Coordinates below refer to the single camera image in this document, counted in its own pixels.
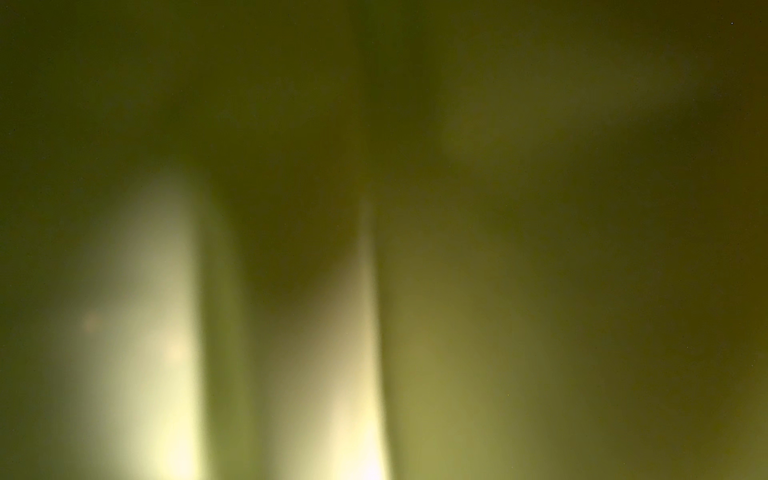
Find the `green oats bag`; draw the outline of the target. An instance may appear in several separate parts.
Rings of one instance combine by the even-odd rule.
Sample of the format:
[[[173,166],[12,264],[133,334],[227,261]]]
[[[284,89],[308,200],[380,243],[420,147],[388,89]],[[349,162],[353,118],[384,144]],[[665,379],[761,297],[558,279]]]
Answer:
[[[763,1],[5,1],[5,479],[763,479]]]

